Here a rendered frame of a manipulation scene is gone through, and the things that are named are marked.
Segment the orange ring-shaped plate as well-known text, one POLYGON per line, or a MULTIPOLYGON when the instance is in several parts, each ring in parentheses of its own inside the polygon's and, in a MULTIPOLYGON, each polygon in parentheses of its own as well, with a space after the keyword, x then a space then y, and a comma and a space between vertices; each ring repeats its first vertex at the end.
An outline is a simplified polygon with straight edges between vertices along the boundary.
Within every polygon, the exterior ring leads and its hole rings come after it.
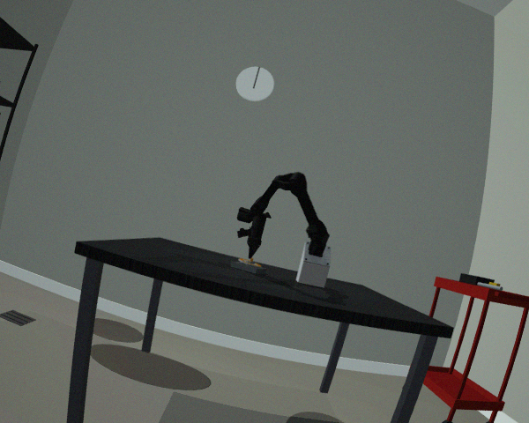
POLYGON ((258 263, 248 263, 246 262, 246 259, 243 259, 243 258, 239 258, 238 259, 240 262, 242 263, 245 263, 245 264, 248 264, 248 265, 251 265, 251 266, 254 266, 254 267, 257 267, 257 268, 261 268, 262 266, 258 263))

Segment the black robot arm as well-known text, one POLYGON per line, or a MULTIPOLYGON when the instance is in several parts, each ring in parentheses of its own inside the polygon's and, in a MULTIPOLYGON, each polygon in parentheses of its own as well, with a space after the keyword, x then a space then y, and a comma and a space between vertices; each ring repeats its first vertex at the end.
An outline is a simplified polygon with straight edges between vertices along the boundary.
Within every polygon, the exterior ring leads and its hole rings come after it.
POLYGON ((270 199, 277 189, 290 190, 297 196, 305 217, 309 223, 307 233, 310 238, 309 254, 323 257, 330 235, 322 221, 317 218, 313 204, 308 193, 307 179, 304 173, 295 172, 283 175, 277 175, 266 192, 250 207, 245 209, 240 207, 237 220, 250 223, 253 225, 265 227, 266 218, 271 219, 269 212, 263 213, 267 208, 270 199))

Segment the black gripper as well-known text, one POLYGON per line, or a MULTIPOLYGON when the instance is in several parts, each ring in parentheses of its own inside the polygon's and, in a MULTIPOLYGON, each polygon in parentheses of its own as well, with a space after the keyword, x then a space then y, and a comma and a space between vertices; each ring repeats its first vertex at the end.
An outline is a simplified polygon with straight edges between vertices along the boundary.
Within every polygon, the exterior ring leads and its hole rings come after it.
POLYGON ((264 228, 262 226, 251 226, 251 236, 248 237, 247 244, 249 246, 249 259, 251 259, 258 248, 261 246, 261 239, 264 228))

